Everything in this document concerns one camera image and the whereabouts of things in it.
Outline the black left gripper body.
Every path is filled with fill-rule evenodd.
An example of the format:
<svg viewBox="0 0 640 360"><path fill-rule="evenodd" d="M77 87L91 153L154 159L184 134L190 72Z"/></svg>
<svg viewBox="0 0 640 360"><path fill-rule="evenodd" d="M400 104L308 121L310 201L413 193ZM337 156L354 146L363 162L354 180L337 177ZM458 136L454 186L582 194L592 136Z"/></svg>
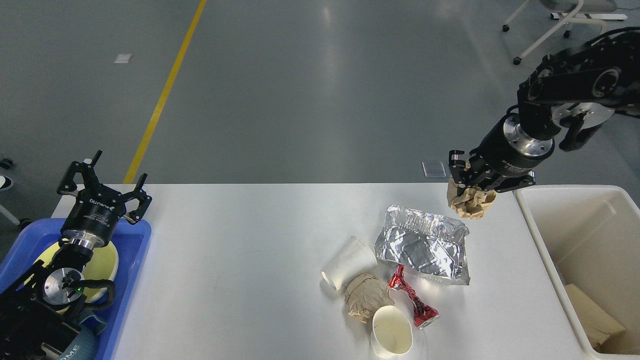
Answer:
<svg viewBox="0 0 640 360"><path fill-rule="evenodd" d="M60 244L82 248L105 248L115 232L119 219L126 216L125 204L134 199L130 193L103 190L91 194L87 190L60 191L75 198L61 228Z"/></svg>

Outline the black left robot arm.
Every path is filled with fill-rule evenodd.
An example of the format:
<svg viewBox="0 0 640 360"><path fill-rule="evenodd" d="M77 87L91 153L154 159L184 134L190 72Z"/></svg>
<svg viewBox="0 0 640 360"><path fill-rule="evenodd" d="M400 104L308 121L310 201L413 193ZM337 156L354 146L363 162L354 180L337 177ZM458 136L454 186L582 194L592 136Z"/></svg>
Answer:
<svg viewBox="0 0 640 360"><path fill-rule="evenodd" d="M3 360L110 360L150 245L153 198L141 174L122 193L98 179L102 155L73 161L57 187L68 216L23 227L1 264Z"/></svg>

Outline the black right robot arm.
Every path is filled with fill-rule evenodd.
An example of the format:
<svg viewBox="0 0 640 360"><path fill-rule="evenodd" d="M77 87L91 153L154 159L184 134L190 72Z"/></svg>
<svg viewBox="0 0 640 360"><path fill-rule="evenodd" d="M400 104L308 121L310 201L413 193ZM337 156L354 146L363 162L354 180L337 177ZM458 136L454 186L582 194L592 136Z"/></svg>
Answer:
<svg viewBox="0 0 640 360"><path fill-rule="evenodd" d="M450 189L504 193L533 186L535 168L559 148L580 150L615 114L639 116L640 34L637 26L608 30L546 55L518 87L517 102L463 159L451 150Z"/></svg>

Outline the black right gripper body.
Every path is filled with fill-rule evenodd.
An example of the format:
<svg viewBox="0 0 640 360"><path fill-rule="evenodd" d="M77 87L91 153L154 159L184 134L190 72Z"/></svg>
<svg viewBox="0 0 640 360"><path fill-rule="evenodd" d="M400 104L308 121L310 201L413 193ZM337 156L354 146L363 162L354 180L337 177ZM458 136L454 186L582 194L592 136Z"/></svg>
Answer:
<svg viewBox="0 0 640 360"><path fill-rule="evenodd" d="M525 132L519 114L508 114L494 125L471 151L470 166L508 178L528 174L555 149L554 139L537 139Z"/></svg>

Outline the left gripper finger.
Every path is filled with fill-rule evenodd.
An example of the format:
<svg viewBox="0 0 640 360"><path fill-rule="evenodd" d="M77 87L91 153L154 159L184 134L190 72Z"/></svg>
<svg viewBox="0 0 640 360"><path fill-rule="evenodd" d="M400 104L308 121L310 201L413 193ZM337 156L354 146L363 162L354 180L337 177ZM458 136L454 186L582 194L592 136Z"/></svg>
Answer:
<svg viewBox="0 0 640 360"><path fill-rule="evenodd" d="M102 153L102 150L96 151L94 157L92 157L89 162L71 162L62 176L62 180L58 184L56 193L61 196L73 196L76 201L102 199L103 185L99 182L94 169ZM80 175L82 178L82 184L84 185L82 190L78 190L78 183L75 180L77 175Z"/></svg>
<svg viewBox="0 0 640 360"><path fill-rule="evenodd" d="M118 210L118 217L126 219L131 225L139 223L144 218L144 214L153 201L153 198L144 189L147 176L148 174L141 174L132 191L118 196L118 207L122 208L122 210ZM133 210L127 210L126 203L133 200L137 201L137 207Z"/></svg>

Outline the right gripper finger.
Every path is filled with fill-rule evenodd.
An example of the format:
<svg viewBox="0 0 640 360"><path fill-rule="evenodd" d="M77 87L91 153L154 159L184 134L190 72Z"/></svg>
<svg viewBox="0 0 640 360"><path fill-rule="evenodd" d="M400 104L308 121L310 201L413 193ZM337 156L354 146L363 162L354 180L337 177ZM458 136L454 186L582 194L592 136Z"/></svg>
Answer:
<svg viewBox="0 0 640 360"><path fill-rule="evenodd" d="M488 191L489 166L487 162L475 153L467 160L463 159L466 153L453 149L448 153L448 168L454 181L456 193L464 193L467 189L477 188L480 191Z"/></svg>
<svg viewBox="0 0 640 360"><path fill-rule="evenodd" d="M496 171L487 170L480 181L480 189L484 192L496 191L496 193L506 193L534 186L535 184L536 174L534 170L530 170L528 173L518 177L508 177Z"/></svg>

